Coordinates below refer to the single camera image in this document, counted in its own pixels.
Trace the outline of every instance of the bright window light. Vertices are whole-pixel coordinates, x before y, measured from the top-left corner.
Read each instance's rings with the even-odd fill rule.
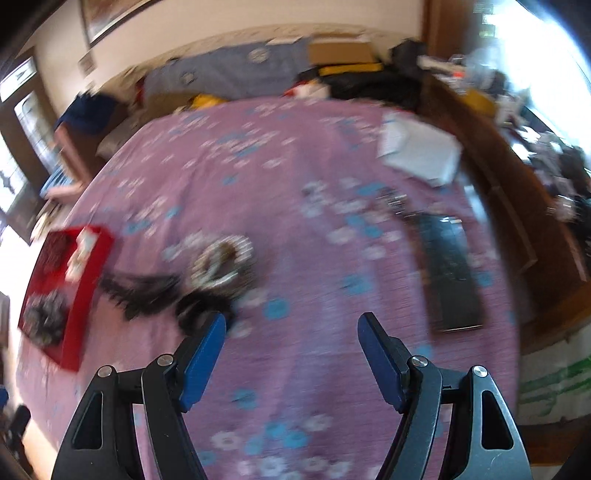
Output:
[[[591,155],[590,70],[568,33],[516,0],[498,0],[487,23],[496,27],[499,68],[513,90],[530,88],[535,113],[557,135]]]

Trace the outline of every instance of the red box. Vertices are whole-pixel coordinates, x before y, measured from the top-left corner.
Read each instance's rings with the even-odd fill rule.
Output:
[[[103,270],[103,266],[111,247],[113,246],[114,237],[104,227],[99,225],[86,225],[94,233],[98,235],[95,246],[90,252],[90,256],[80,277],[78,283],[66,282],[66,270],[67,263],[72,253],[77,248],[76,237],[82,231],[84,227],[69,228],[65,230],[51,231],[47,234],[46,242],[41,247],[41,253],[39,259],[35,264],[25,299],[22,302],[21,316],[18,319],[18,328],[23,332],[23,335],[27,335],[23,331],[23,314],[25,307],[27,306],[27,300],[31,295],[35,294],[47,294],[52,290],[58,289],[62,291],[66,299],[68,299],[69,313],[66,321],[66,328],[64,329],[64,338],[59,345],[51,345],[43,348],[49,358],[51,358],[60,367],[77,372],[80,368],[80,353],[82,350],[82,344],[84,342],[86,333],[86,319],[90,310],[92,297],[95,293],[96,285],[99,281],[100,274]],[[67,235],[71,241],[66,249],[61,264],[52,272],[45,272],[45,268],[41,263],[40,259],[44,257],[42,255],[43,249],[48,245],[47,240],[50,235]]]

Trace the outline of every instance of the white paper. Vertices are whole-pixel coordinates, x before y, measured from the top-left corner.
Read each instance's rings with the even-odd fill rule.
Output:
[[[456,138],[405,113],[393,115],[407,137],[397,153],[381,157],[384,165],[403,170],[433,187],[451,183],[462,153]]]
[[[385,113],[382,119],[382,132],[378,143],[378,158],[402,150],[408,132],[394,113]]]

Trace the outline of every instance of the pink bedspread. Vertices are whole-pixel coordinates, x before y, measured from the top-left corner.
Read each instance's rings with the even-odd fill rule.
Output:
[[[376,160],[382,113],[338,101],[256,99],[168,116],[137,133],[72,211],[72,225],[111,229],[118,240],[107,268],[133,274],[185,274],[213,239],[252,239],[256,288],[238,302],[205,395],[185,415],[212,480],[375,478],[399,416],[381,398],[356,338],[368,310],[440,367],[485,365],[514,404],[517,327],[491,239],[459,185],[435,190]],[[431,332],[407,227],[372,208],[383,185],[408,194],[417,209],[463,220],[483,328]],[[126,322],[97,294],[80,371],[57,369],[24,340],[18,386],[57,447],[101,365],[144,367],[180,341],[171,310]],[[135,417],[147,460],[139,409]],[[442,415],[427,478],[437,477],[447,422]],[[152,462],[144,465],[156,478]]]

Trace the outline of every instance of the blue cloth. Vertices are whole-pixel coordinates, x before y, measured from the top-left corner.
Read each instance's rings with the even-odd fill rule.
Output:
[[[148,73],[145,97],[157,93],[209,93],[227,100],[278,96],[311,68],[308,39],[292,44],[250,43],[169,61]]]
[[[105,129],[117,104],[117,100],[103,93],[82,93],[59,118],[55,128],[67,122],[82,133],[96,135]]]
[[[43,199],[47,198],[47,192],[50,188],[65,187],[67,185],[71,185],[73,182],[74,180],[66,175],[66,172],[64,172],[64,169],[61,167],[61,165],[58,165],[55,172],[50,175],[50,177],[45,182],[45,185],[43,185],[43,188],[41,188],[39,195]]]

